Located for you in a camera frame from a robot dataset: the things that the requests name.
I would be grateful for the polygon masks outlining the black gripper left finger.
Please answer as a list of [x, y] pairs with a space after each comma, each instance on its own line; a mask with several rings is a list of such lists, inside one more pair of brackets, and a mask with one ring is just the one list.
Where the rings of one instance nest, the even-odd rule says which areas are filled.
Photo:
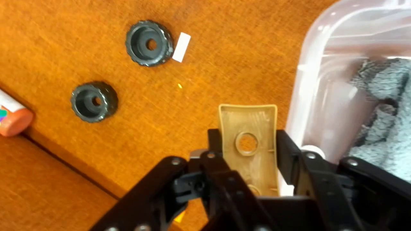
[[222, 137], [208, 131], [208, 148], [189, 161], [159, 161], [90, 231], [167, 231], [190, 200], [200, 199], [202, 231], [275, 231], [275, 222], [236, 171], [222, 159]]

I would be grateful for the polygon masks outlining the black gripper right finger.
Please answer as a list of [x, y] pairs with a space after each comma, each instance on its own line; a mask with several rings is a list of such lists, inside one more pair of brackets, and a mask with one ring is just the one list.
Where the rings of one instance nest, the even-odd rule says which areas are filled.
[[325, 161], [276, 131], [278, 167], [317, 208], [326, 231], [411, 231], [411, 184], [361, 158]]

